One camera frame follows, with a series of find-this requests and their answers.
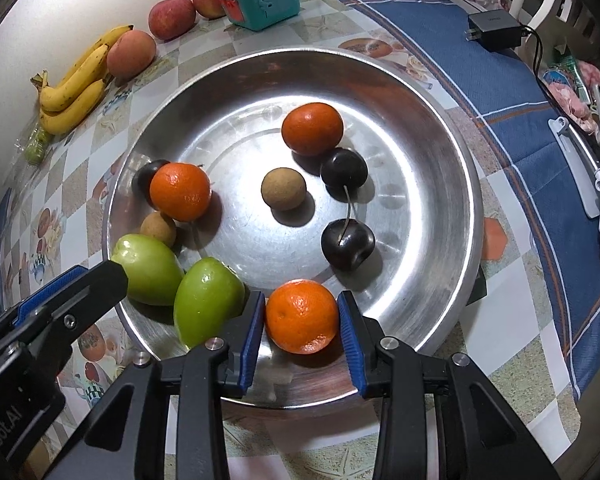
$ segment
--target cherry stem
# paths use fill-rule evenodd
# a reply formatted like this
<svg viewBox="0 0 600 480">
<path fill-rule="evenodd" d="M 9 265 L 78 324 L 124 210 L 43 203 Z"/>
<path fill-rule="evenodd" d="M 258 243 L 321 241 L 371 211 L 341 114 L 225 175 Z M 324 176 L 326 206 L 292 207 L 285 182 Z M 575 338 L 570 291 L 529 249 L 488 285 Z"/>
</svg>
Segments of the cherry stem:
<svg viewBox="0 0 600 480">
<path fill-rule="evenodd" d="M 342 229 L 342 232 L 340 233 L 340 236 L 338 237 L 338 245 L 342 241 L 344 233 L 347 231 L 347 227 L 349 226 L 349 219 L 351 218 L 351 197 L 349 196 L 349 189 L 347 189 L 347 186 L 344 187 L 344 194 L 347 195 L 347 219 L 344 221 L 344 227 Z"/>
</svg>

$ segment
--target tangerine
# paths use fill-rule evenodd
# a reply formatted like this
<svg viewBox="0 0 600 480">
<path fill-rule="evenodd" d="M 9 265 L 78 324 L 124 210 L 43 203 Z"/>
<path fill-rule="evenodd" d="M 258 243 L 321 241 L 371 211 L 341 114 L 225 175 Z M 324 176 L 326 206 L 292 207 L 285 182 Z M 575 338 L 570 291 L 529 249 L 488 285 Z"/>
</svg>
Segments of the tangerine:
<svg viewBox="0 0 600 480">
<path fill-rule="evenodd" d="M 179 222 L 191 222 L 200 218 L 209 206 L 209 177 L 193 164 L 170 162 L 155 173 L 149 196 L 161 213 Z"/>
<path fill-rule="evenodd" d="M 315 156 L 335 148 L 344 123 L 338 111 L 325 103 L 308 103 L 291 110 L 282 121 L 282 140 L 299 155 Z"/>
<path fill-rule="evenodd" d="M 331 293 L 312 280 L 291 280 L 271 294 L 265 309 L 267 333 L 292 354 L 313 354 L 338 333 L 338 305 Z"/>
</svg>

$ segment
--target orange hexagon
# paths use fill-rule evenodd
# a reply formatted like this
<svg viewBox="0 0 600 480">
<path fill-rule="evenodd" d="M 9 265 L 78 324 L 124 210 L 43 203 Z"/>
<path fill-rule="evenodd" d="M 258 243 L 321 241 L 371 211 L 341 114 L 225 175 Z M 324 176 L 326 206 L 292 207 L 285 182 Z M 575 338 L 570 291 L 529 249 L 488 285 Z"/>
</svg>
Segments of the orange hexagon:
<svg viewBox="0 0 600 480">
<path fill-rule="evenodd" d="M 482 259 L 499 260 L 504 254 L 509 239 L 497 218 L 484 219 L 484 238 L 482 241 Z"/>
</svg>

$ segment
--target bunch of bananas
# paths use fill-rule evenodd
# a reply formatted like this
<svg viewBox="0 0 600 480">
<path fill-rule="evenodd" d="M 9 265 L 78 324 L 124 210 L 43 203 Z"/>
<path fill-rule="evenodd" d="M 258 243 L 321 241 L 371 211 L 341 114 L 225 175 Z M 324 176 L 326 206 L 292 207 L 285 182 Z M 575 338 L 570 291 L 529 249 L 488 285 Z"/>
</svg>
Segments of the bunch of bananas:
<svg viewBox="0 0 600 480">
<path fill-rule="evenodd" d="M 107 52 L 132 28 L 133 25 L 122 25 L 103 34 L 80 56 L 58 86 L 49 86 L 46 70 L 31 78 L 40 93 L 40 124 L 48 133 L 70 132 L 100 102 L 111 80 L 107 72 Z"/>
</svg>

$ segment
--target white wall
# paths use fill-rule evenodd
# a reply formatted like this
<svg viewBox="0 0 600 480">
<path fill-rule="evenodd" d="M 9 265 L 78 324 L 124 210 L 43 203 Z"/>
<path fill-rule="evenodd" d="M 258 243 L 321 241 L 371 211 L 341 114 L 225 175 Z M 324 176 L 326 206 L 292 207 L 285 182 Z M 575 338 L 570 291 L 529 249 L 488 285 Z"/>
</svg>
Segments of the white wall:
<svg viewBox="0 0 600 480">
<path fill-rule="evenodd" d="M 0 200 L 14 142 L 34 116 L 29 78 L 49 70 L 57 82 L 84 49 L 114 25 L 148 31 L 160 0 L 19 0 L 0 24 Z"/>
</svg>

